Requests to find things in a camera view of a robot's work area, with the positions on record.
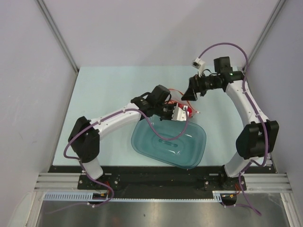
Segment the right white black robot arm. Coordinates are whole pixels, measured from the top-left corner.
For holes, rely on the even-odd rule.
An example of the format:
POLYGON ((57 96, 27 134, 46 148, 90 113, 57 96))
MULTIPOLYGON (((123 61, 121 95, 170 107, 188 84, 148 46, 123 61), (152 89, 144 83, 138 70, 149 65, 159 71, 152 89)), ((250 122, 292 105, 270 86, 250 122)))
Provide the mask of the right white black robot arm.
POLYGON ((236 153, 223 166, 219 174, 218 184, 224 190, 235 185, 235 178, 241 174, 257 158, 267 159, 273 151, 279 124, 271 121, 261 111, 248 88, 244 74, 234 71, 229 57, 214 59, 214 74, 206 76, 205 62, 196 58, 192 66, 197 74, 189 78, 189 85, 182 96, 183 101, 196 101, 198 96, 204 96, 207 91, 222 89, 235 105, 243 124, 243 130, 236 139, 236 153))

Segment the blue transparent plastic tub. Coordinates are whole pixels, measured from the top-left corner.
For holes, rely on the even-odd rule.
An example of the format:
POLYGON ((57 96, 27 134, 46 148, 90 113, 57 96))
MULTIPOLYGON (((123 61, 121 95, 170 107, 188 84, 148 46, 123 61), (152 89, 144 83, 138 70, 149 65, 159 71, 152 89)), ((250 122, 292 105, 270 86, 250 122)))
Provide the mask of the blue transparent plastic tub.
POLYGON ((159 136, 152 131, 146 119, 139 121, 131 138, 132 147, 137 153, 183 169, 198 166, 206 146, 206 132, 201 126, 189 122, 185 133, 178 139, 163 140, 163 137, 178 136, 186 123, 161 121, 155 115, 149 120, 159 136))

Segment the red toy apple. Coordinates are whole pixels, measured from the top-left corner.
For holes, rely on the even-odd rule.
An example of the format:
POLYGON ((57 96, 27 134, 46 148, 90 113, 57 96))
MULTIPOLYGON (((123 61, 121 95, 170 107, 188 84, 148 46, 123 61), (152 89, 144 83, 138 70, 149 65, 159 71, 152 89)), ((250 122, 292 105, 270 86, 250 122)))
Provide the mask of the red toy apple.
POLYGON ((193 116, 191 107, 188 107, 187 105, 177 104, 176 111, 177 111, 176 115, 178 117, 185 117, 186 114, 188 115, 189 118, 192 118, 193 116))

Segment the clear orange zip top bag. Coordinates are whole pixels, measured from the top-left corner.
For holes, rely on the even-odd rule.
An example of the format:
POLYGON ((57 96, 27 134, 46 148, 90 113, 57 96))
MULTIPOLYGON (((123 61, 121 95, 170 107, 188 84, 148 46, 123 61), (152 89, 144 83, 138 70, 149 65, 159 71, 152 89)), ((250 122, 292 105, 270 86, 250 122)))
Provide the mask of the clear orange zip top bag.
POLYGON ((196 110, 190 101, 183 101, 181 98, 183 97, 184 93, 181 91, 174 89, 174 88, 169 88, 170 94, 171 94, 171 99, 169 101, 169 104, 177 104, 178 107, 183 108, 184 106, 187 107, 187 111, 189 112, 188 116, 189 118, 193 118, 195 115, 200 114, 201 112, 196 110))

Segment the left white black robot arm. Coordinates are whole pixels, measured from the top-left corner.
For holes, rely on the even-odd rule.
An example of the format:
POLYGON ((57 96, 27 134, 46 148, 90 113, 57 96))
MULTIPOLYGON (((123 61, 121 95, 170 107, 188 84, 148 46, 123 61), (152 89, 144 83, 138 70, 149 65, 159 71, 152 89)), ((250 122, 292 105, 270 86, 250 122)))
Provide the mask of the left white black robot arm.
POLYGON ((84 116, 77 119, 67 147, 76 153, 75 159, 89 175, 90 186, 99 189, 105 183, 104 172, 98 161, 100 140, 115 130, 146 117, 156 115, 161 120, 171 120, 178 105, 170 100, 170 91, 157 85, 152 92, 131 99, 130 103, 111 114, 90 120, 84 116))

